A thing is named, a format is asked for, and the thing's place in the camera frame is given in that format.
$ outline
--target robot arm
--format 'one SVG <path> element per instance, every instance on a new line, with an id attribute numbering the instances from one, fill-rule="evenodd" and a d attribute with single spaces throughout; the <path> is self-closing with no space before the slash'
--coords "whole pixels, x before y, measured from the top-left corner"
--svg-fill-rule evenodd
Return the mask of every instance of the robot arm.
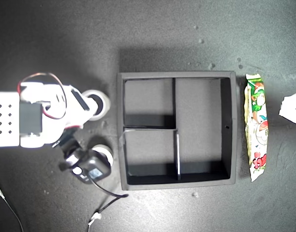
<path id="1" fill-rule="evenodd" d="M 65 129 L 83 128 L 110 108 L 109 98 L 97 90 L 81 94 L 73 86 L 39 82 L 22 82 L 19 87 L 20 92 L 0 92 L 0 146 L 52 144 Z"/>

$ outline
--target black box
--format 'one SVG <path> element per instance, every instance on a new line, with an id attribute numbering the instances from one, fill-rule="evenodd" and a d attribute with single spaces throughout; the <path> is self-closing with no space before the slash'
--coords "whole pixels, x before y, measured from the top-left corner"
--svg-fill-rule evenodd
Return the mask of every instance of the black box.
<path id="1" fill-rule="evenodd" d="M 234 184 L 234 72 L 118 74 L 123 190 Z"/>

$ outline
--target snack bag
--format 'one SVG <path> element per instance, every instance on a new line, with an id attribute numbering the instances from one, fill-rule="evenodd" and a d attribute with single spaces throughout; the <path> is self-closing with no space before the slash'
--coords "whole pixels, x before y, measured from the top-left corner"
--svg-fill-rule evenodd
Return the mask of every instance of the snack bag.
<path id="1" fill-rule="evenodd" d="M 268 139 L 265 91 L 259 74 L 246 75 L 245 123 L 251 182 L 264 172 Z"/>

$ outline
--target dark surface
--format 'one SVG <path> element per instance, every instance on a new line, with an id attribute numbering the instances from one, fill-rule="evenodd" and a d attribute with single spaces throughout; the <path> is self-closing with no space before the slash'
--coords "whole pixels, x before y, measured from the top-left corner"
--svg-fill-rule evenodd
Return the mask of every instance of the dark surface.
<path id="1" fill-rule="evenodd" d="M 233 70 L 239 91 L 245 73 L 260 73 L 269 127 L 267 169 L 251 183 L 239 122 L 234 185 L 132 191 L 91 231 L 296 231 L 296 125 L 278 116 L 296 93 L 296 0 L 116 1 L 5 0 L 0 5 L 0 90 L 15 91 L 32 73 L 51 71 L 65 84 L 107 93 L 112 109 L 77 136 L 108 142 L 113 173 L 101 184 L 120 191 L 117 161 L 117 72 Z M 0 187 L 26 232 L 85 231 L 107 198 L 71 174 L 62 153 L 0 149 Z M 0 231 L 19 226 L 0 198 Z"/>

